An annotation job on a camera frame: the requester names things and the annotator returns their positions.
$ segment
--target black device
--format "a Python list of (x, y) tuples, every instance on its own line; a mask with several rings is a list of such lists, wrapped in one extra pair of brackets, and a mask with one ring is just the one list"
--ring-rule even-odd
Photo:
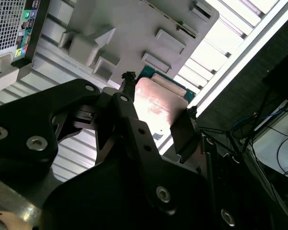
[(288, 55), (271, 71), (264, 82), (288, 100)]
[[(126, 81), (128, 90), (100, 93), (74, 80), (0, 106), (0, 186), (41, 209), (26, 217), (34, 227), (288, 230), (288, 215), (244, 156), (219, 155), (200, 132), (196, 108), (171, 127), (181, 160), (162, 158)], [(58, 143), (83, 128), (96, 131), (96, 166), (45, 192)]]
[(0, 0), (0, 73), (7, 64), (19, 69), (18, 79), (30, 73), (49, 5), (50, 0)]

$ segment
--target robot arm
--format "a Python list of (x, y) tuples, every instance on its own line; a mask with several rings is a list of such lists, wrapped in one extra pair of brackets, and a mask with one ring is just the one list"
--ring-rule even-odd
[[(159, 155), (132, 95), (115, 89), (74, 80), (2, 105), (0, 204), (40, 230), (288, 229), (243, 157), (221, 157), (194, 114), (171, 127), (175, 163)], [(58, 143), (83, 128), (96, 131), (96, 166), (59, 185)]]

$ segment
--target ventilation grille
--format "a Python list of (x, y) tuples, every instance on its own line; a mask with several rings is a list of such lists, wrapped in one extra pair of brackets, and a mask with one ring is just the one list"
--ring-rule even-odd
[(0, 0), (0, 50), (14, 46), (25, 0)]

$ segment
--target white surface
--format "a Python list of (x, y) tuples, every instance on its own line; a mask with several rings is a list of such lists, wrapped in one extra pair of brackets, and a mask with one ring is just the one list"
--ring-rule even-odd
[(16, 82), (19, 69), (11, 67), (3, 73), (0, 73), (0, 91)]
[(96, 41), (88, 40), (83, 34), (77, 34), (68, 50), (68, 55), (85, 66), (90, 66), (99, 50)]
[[(288, 114), (271, 127), (288, 135)], [(279, 134), (272, 129), (268, 129), (268, 131), (254, 143), (257, 158), (263, 164), (281, 174), (284, 174), (284, 172), (277, 163), (276, 153), (278, 147), (287, 138), (288, 137)], [(279, 151), (279, 162), (284, 171), (288, 171), (288, 140), (282, 145)]]

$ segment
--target white slats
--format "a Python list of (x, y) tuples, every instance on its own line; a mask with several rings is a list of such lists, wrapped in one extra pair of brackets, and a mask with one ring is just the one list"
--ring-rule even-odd
[(191, 58), (205, 68), (215, 71), (218, 71), (228, 59), (205, 41), (199, 44)]
[(227, 20), (233, 23), (237, 28), (243, 31), (246, 35), (249, 35), (252, 31), (252, 26), (243, 20), (237, 13), (227, 7), (225, 4), (219, 0), (206, 0), (209, 4), (215, 7), (221, 15), (223, 15)]
[(268, 13), (269, 10), (274, 6), (277, 0), (249, 0), (263, 13)]
[(243, 38), (221, 20), (215, 23), (205, 38), (230, 54), (234, 53), (243, 42)]
[(256, 26), (260, 22), (260, 17), (248, 8), (241, 1), (222, 0), (226, 5), (233, 9), (237, 14), (249, 22), (252, 26)]

